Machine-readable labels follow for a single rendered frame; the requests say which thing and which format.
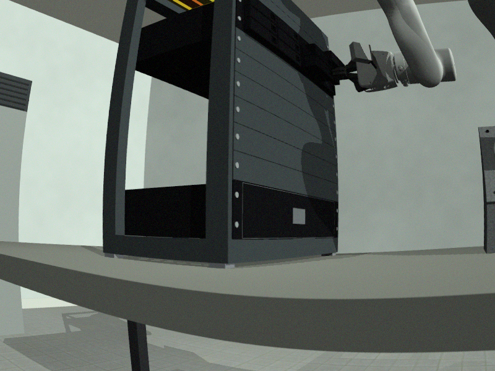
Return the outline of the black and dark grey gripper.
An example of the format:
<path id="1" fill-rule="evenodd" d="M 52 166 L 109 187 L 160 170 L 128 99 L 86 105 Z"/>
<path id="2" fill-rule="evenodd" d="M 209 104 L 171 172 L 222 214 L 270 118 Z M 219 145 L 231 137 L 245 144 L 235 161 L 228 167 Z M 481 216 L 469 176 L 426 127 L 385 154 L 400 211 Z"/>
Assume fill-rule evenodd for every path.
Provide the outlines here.
<path id="1" fill-rule="evenodd" d="M 376 58 L 377 69 L 370 64 L 350 61 L 345 67 L 333 69 L 336 80 L 350 79 L 358 92 L 378 92 L 398 86 L 393 57 L 388 51 L 371 51 Z M 357 71 L 357 73 L 351 73 Z M 377 88 L 376 88 L 377 87 Z"/>

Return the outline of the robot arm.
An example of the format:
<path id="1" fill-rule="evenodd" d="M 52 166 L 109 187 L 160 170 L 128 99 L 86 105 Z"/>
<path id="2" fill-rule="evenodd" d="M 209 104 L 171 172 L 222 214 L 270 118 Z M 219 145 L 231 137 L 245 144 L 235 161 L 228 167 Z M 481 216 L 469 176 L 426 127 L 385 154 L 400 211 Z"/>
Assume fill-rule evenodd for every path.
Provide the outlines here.
<path id="1" fill-rule="evenodd" d="M 457 75 L 449 48 L 434 49 L 413 0 L 377 0 L 389 22 L 401 51 L 394 52 L 397 79 L 404 87 L 420 83 L 432 88 L 440 82 L 456 81 Z M 468 3 L 495 39 L 495 0 L 468 0 Z M 372 64 L 377 69 L 371 46 L 352 42 L 351 61 Z"/>

